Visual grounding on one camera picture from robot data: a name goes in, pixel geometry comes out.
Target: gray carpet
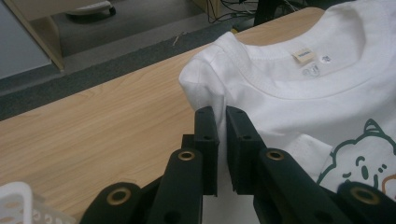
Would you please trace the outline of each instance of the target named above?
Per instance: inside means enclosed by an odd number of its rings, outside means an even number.
[[[108,11],[75,18],[53,16],[62,37],[64,57],[203,13],[191,0],[110,2],[117,10],[113,17]]]
[[[1,96],[0,120],[11,118],[190,49],[213,42],[225,32],[230,31],[233,24],[245,19],[235,18],[223,21],[203,30],[180,36],[175,46],[173,46],[175,39],[171,38],[76,73]]]

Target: size tag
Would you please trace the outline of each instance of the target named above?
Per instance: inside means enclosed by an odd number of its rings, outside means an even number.
[[[310,49],[301,49],[292,55],[299,63],[306,63],[315,57],[315,53]]]

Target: white plastic container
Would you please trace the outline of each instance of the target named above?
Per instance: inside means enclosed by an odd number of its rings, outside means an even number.
[[[75,224],[76,220],[35,200],[29,185],[13,182],[0,187],[1,224]]]

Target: graphic print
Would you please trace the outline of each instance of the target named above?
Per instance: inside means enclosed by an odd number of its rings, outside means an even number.
[[[347,181],[373,186],[396,201],[396,143],[373,120],[357,139],[346,140],[331,153],[330,165],[318,178],[322,187],[337,191]]]

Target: black plastic part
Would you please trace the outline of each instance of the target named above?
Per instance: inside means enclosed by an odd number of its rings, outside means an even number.
[[[202,165],[198,150],[182,148],[172,153],[147,223],[201,223]]]
[[[117,10],[114,7],[111,7],[108,11],[110,12],[110,16],[114,16],[117,13]]]
[[[157,195],[158,188],[160,187],[162,177],[152,181],[140,190],[140,202],[137,208],[139,213],[140,222],[134,224],[147,223],[149,219],[149,212],[152,204],[154,203],[155,196]]]
[[[281,223],[352,223],[289,153],[268,148],[260,151],[259,158],[257,173],[262,185],[255,197],[261,202],[270,198],[282,216]]]
[[[183,134],[183,138],[181,139],[181,148],[184,147],[195,148],[194,134]]]
[[[277,211],[276,205],[270,198],[255,196],[253,199],[254,210],[262,224],[282,223],[282,216]]]
[[[274,18],[277,6],[281,2],[282,0],[259,0],[254,18],[254,26],[271,21]]]
[[[245,111],[227,106],[227,161],[233,190],[237,194],[254,193],[254,161],[266,148]]]
[[[342,184],[337,191],[337,202],[354,223],[396,223],[396,203],[371,186],[358,182]]]
[[[210,106],[195,112],[194,148],[204,156],[204,195],[218,195],[219,136]]]
[[[103,189],[88,207],[80,224],[141,223],[144,213],[138,209],[140,188],[117,183]]]

